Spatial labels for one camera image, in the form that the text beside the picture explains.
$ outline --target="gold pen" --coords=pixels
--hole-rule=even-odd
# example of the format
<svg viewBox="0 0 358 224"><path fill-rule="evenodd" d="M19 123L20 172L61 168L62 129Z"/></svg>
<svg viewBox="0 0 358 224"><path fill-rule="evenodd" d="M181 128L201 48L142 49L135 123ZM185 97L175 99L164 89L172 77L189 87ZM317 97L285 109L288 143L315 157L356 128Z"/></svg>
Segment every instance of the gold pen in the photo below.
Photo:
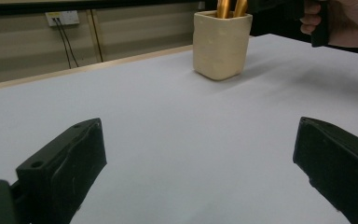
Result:
<svg viewBox="0 0 358 224"><path fill-rule="evenodd" d="M219 0L217 3L216 17L219 19L229 18L229 0Z"/></svg>
<svg viewBox="0 0 358 224"><path fill-rule="evenodd" d="M248 10L248 0L237 0L233 17L242 17Z"/></svg>

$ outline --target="ceramic cup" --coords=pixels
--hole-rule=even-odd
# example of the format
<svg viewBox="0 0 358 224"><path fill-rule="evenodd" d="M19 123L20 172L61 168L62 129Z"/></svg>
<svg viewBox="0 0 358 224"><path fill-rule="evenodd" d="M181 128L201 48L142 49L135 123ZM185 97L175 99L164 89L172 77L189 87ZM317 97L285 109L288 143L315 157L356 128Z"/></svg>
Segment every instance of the ceramic cup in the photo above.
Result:
<svg viewBox="0 0 358 224"><path fill-rule="evenodd" d="M252 19L250 14L217 19L216 11L196 13L193 35L194 69L213 80L223 80L241 73L245 66Z"/></svg>

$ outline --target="electrical outlet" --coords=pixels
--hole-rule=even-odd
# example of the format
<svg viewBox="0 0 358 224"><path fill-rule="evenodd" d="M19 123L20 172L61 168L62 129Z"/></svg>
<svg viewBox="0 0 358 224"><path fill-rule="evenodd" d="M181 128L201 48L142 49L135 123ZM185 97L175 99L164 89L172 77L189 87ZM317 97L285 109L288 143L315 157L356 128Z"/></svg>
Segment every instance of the electrical outlet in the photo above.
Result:
<svg viewBox="0 0 358 224"><path fill-rule="evenodd" d="M61 12L63 18L62 25L72 25L79 24L79 17L77 16L77 11L63 11Z"/></svg>
<svg viewBox="0 0 358 224"><path fill-rule="evenodd" d="M77 11L61 11L61 12L46 12L46 18L48 18L49 26L57 26L57 23L53 19L59 19L62 25L79 24L79 18Z"/></svg>

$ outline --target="white table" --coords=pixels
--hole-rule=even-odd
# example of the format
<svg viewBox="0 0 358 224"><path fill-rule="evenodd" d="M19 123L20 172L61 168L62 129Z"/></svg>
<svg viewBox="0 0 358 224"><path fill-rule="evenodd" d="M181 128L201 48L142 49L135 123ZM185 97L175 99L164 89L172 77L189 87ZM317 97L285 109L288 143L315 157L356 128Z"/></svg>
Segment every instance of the white table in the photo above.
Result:
<svg viewBox="0 0 358 224"><path fill-rule="evenodd" d="M108 164L72 223L345 224L292 162L300 117L358 135L358 54L252 38L240 76L192 51L0 89L0 178L101 118Z"/></svg>

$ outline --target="black handle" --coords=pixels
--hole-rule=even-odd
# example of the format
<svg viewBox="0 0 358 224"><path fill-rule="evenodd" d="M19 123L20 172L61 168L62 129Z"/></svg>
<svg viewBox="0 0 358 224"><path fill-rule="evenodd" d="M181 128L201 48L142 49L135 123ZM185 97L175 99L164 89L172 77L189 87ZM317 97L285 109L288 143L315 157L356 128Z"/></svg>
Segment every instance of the black handle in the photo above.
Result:
<svg viewBox="0 0 358 224"><path fill-rule="evenodd" d="M322 20L310 35L311 43L314 48L328 44L327 1L322 1L319 3L321 4L322 8L318 15L322 18Z"/></svg>

